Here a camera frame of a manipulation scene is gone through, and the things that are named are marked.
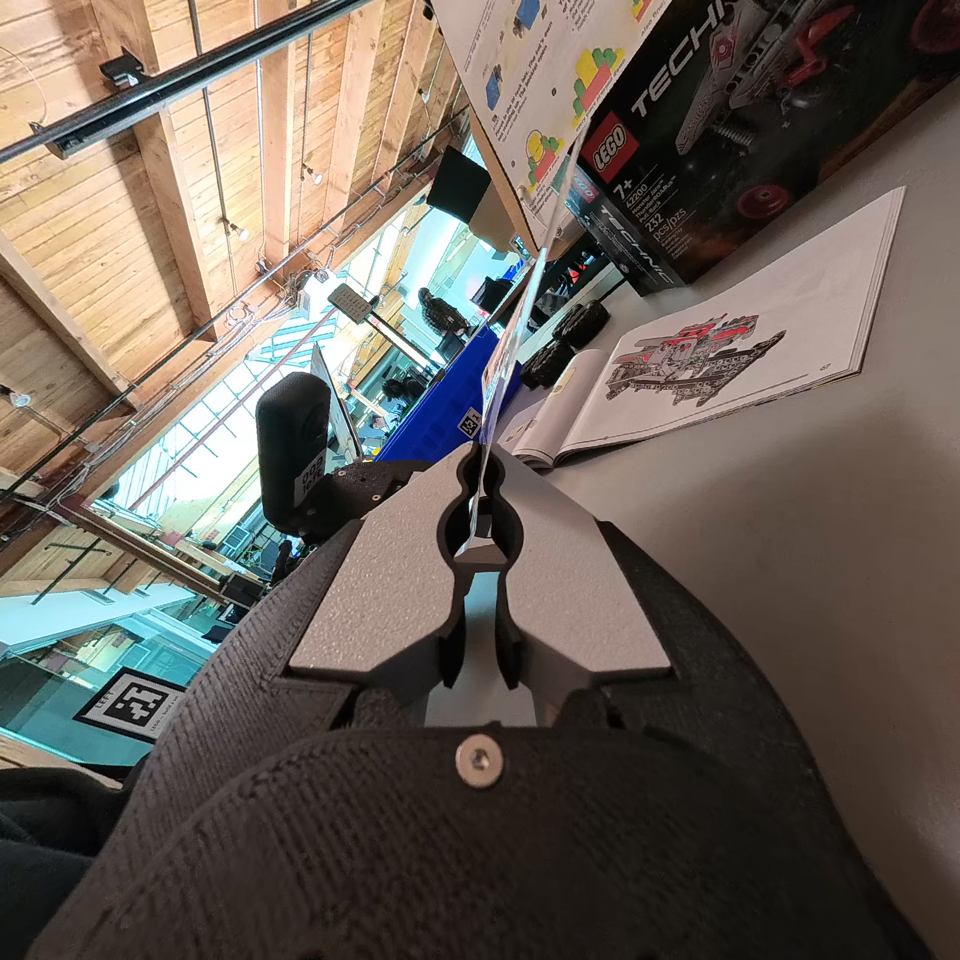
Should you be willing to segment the whiteboard easel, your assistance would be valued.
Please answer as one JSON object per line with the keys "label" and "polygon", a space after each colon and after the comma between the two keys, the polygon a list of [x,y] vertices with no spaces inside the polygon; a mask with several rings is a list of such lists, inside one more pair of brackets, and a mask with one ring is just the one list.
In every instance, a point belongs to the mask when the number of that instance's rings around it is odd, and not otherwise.
{"label": "whiteboard easel", "polygon": [[328,431],[326,446],[326,471],[332,472],[362,462],[364,451],[356,433],[354,422],[340,395],[340,384],[331,375],[321,347],[314,343],[309,372],[321,379],[330,390]]}

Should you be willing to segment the sticker sheet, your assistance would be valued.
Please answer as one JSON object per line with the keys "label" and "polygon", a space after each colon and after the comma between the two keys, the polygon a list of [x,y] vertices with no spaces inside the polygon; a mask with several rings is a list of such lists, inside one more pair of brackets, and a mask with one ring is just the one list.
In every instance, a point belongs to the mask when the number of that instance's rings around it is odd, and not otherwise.
{"label": "sticker sheet", "polygon": [[538,298],[538,290],[543,279],[550,247],[556,239],[558,225],[570,192],[573,174],[577,165],[577,158],[587,137],[589,125],[581,128],[570,150],[569,160],[564,164],[563,177],[558,189],[558,198],[554,204],[551,217],[548,221],[544,245],[539,249],[532,264],[529,281],[522,294],[519,306],[514,310],[497,350],[490,358],[491,373],[484,393],[483,421],[479,432],[480,460],[477,473],[476,491],[470,498],[469,531],[466,544],[471,546],[477,532],[479,508],[484,496],[484,477],[491,452],[494,431],[498,423],[499,413],[506,394],[507,386],[512,377],[517,356],[522,346],[523,330],[525,329],[532,308]]}

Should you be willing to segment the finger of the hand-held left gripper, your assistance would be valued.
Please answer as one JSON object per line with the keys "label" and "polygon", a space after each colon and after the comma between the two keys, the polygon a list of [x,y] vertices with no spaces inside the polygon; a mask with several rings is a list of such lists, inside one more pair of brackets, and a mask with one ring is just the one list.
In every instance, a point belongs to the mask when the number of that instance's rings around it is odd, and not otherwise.
{"label": "finger of the hand-held left gripper", "polygon": [[476,529],[454,556],[461,569],[474,572],[497,572],[507,565],[507,558],[493,538],[493,518],[480,515]]}

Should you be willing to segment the instruction booklet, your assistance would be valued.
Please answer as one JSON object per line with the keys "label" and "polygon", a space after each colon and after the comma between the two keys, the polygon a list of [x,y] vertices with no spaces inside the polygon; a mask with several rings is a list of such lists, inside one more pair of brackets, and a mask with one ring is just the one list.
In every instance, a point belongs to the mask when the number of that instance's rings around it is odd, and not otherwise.
{"label": "instruction booklet", "polygon": [[857,375],[900,186],[721,294],[580,351],[499,445],[533,469],[662,436]]}

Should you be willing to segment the grey panel lamp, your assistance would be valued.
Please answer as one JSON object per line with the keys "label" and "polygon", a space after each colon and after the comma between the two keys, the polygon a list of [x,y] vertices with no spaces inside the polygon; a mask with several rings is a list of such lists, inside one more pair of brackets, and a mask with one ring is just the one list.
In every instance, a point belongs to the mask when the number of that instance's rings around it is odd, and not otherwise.
{"label": "grey panel lamp", "polygon": [[377,307],[347,283],[341,283],[329,292],[328,303],[354,324],[379,320]]}

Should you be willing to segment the blue storage bin with tag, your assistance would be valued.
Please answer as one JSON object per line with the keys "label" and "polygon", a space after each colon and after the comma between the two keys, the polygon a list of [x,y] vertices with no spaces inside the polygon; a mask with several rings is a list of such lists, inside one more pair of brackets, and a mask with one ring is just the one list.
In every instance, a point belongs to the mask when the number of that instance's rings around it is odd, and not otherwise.
{"label": "blue storage bin with tag", "polygon": [[375,462],[443,460],[473,442],[482,426],[483,375],[499,336],[487,326],[473,336],[404,415],[376,454]]}

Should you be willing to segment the black ceiling rail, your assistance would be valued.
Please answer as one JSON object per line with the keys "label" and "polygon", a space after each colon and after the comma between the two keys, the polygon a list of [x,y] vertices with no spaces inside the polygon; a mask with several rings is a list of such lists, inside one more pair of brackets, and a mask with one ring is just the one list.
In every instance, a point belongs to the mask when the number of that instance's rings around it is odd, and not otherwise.
{"label": "black ceiling rail", "polygon": [[136,126],[169,103],[279,52],[365,5],[365,1],[327,1],[291,11],[182,64],[140,79],[130,88],[3,147],[1,163],[6,164],[42,147],[60,160],[72,157]]}

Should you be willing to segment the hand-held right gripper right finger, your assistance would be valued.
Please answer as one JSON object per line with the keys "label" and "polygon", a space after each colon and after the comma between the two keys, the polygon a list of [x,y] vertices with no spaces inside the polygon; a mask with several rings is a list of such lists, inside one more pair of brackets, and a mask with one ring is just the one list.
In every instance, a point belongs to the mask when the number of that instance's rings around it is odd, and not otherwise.
{"label": "hand-held right gripper right finger", "polygon": [[571,693],[672,677],[673,664],[600,522],[500,448],[484,476],[505,562],[494,618],[500,673],[529,691],[537,726]]}

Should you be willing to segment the white instruction poster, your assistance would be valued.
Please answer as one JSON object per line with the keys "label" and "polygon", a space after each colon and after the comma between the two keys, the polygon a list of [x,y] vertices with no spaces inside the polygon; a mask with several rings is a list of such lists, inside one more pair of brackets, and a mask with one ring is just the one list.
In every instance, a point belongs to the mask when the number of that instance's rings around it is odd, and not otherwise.
{"label": "white instruction poster", "polygon": [[534,241],[562,161],[669,1],[430,2]]}

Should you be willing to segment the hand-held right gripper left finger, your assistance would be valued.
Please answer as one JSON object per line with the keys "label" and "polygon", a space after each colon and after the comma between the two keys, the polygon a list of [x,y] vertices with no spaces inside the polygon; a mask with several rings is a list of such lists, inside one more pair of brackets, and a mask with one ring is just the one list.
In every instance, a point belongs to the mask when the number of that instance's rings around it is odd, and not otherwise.
{"label": "hand-held right gripper left finger", "polygon": [[467,442],[362,521],[289,660],[295,676],[385,689],[404,706],[451,689],[466,649],[482,451]]}

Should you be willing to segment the black loudspeaker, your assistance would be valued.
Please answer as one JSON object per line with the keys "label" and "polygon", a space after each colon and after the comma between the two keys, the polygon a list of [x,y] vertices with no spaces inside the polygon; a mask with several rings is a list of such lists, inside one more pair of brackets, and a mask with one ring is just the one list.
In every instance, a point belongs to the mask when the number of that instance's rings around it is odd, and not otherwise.
{"label": "black loudspeaker", "polygon": [[468,224],[491,184],[491,176],[483,166],[461,150],[446,147],[425,201],[431,209]]}

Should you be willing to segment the black toy set box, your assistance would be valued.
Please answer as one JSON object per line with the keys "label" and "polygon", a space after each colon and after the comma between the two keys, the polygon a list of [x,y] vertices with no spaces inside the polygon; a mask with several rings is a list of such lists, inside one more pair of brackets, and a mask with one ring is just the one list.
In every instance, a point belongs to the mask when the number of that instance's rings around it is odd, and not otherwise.
{"label": "black toy set box", "polygon": [[671,2],[567,207],[637,293],[690,285],[958,70],[955,1]]}

